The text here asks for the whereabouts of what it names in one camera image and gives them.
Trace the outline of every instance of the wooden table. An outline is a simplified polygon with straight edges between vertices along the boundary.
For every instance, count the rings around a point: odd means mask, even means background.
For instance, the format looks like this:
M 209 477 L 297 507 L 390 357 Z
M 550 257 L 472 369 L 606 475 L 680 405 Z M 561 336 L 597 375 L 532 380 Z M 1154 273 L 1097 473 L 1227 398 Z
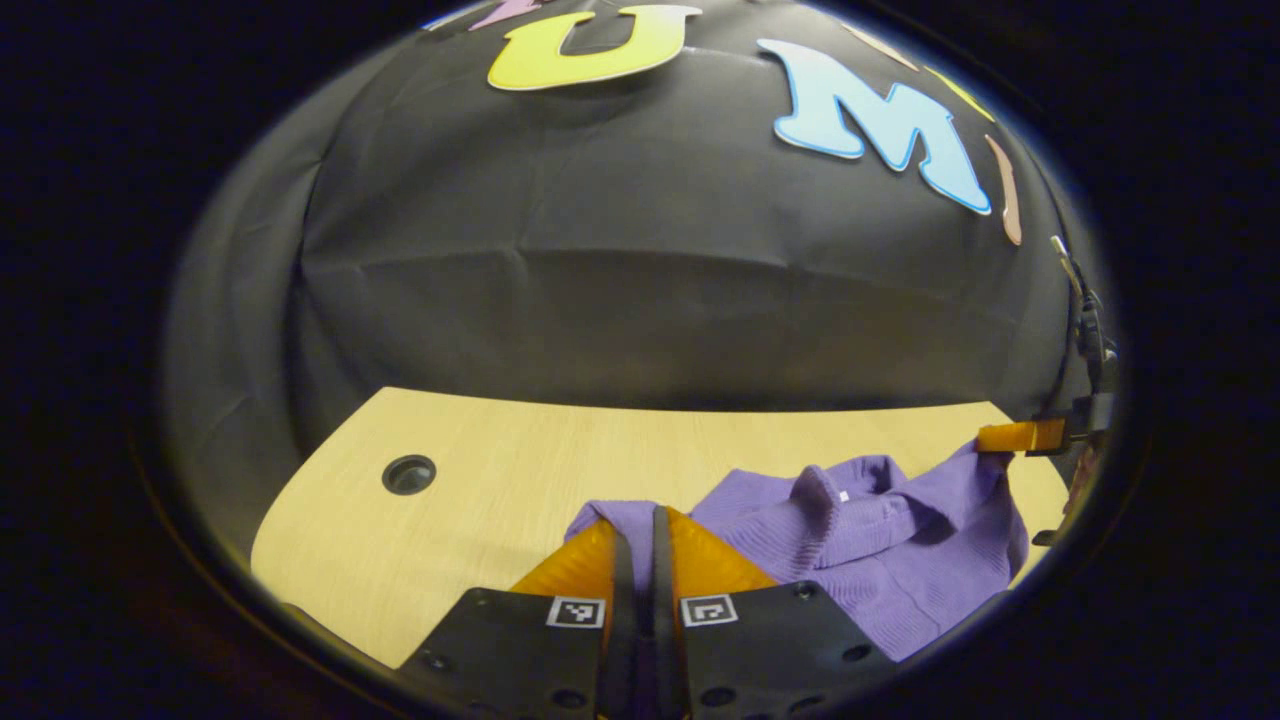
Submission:
M 733 468 L 795 477 L 859 455 L 890 455 L 915 477 L 979 427 L 1007 421 L 989 402 L 685 413 L 384 388 L 280 492 L 251 565 L 282 602 L 398 667 L 463 591 L 506 589 L 559 547 L 590 500 L 687 512 Z M 393 495 L 383 470 L 406 455 L 430 457 L 438 474 L 422 492 Z M 1057 528 L 1066 489 L 1050 461 L 1018 457 L 1009 471 L 1028 530 Z M 1032 547 L 1018 579 L 1043 552 Z

